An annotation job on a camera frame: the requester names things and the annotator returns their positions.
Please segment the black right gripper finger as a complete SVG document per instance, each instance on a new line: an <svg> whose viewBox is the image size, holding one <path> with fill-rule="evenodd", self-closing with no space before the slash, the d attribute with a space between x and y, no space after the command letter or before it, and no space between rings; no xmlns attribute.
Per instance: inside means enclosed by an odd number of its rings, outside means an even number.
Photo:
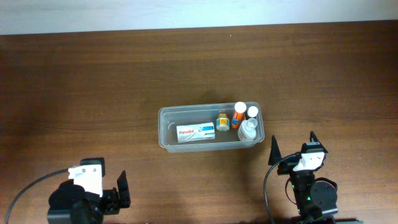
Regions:
<svg viewBox="0 0 398 224"><path fill-rule="evenodd" d="M320 144L320 141L316 137L315 133L313 131L310 132L310 142L315 142L317 144Z"/></svg>
<svg viewBox="0 0 398 224"><path fill-rule="evenodd" d="M282 160L282 155L274 135L271 138L271 151L269 155L268 165L273 166Z"/></svg>

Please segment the white squeeze bottle clear cap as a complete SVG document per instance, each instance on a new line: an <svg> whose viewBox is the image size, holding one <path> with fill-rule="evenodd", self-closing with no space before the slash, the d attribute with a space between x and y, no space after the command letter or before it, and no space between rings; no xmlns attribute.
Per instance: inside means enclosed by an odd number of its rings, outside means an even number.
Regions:
<svg viewBox="0 0 398 224"><path fill-rule="evenodd" d="M238 129L238 138L240 141L252 141L257 136L256 128L258 122L255 118L244 120Z"/></svg>

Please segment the dark bottle white cap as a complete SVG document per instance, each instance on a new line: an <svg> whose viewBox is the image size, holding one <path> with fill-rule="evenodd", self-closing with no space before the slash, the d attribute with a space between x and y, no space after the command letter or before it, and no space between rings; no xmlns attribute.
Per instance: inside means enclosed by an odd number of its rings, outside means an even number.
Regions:
<svg viewBox="0 0 398 224"><path fill-rule="evenodd" d="M256 106L250 106L246 111L246 119L255 118L258 115L259 109Z"/></svg>

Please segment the orange tube white cap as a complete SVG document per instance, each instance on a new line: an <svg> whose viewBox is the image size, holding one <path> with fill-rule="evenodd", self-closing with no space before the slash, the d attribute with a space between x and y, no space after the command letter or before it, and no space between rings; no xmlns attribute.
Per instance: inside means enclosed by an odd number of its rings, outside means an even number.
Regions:
<svg viewBox="0 0 398 224"><path fill-rule="evenodd" d="M238 129L241 121L243 119L243 116L246 112L247 106L244 102L239 101L234 105L234 114L231 120L231 127L233 129Z"/></svg>

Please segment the gold lid balm jar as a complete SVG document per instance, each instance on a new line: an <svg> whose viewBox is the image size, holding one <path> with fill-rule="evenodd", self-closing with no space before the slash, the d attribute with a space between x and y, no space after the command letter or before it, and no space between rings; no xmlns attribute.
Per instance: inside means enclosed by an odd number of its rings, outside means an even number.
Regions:
<svg viewBox="0 0 398 224"><path fill-rule="evenodd" d="M230 120L226 113L220 113L216 119L216 129L218 131L229 131Z"/></svg>

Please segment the white Panadol box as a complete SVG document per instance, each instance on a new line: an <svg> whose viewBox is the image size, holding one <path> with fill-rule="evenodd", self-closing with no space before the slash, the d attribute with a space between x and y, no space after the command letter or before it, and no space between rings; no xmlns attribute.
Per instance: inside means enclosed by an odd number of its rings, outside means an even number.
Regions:
<svg viewBox="0 0 398 224"><path fill-rule="evenodd" d="M215 127L213 123L181 125L177 126L176 129L178 143L211 140L215 138Z"/></svg>

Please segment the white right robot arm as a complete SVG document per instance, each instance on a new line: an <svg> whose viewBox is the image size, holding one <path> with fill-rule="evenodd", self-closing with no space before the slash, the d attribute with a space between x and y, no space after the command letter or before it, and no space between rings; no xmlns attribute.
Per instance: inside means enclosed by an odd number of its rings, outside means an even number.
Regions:
<svg viewBox="0 0 398 224"><path fill-rule="evenodd" d="M297 169L310 154L325 160L326 149L315 136L292 154L281 152L275 137L183 142L171 150L137 142L119 160L131 197L123 220L277 223L330 217L337 211L335 183L312 169Z"/></svg>

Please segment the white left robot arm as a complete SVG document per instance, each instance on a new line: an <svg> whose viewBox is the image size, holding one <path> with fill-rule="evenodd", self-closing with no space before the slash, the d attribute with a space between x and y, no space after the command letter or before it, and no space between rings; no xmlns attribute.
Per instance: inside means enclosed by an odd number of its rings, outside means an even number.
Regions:
<svg viewBox="0 0 398 224"><path fill-rule="evenodd" d="M129 208L131 199L126 191L113 188L100 196L68 180L52 193L49 205L49 224L102 224L104 216L117 215L120 209Z"/></svg>

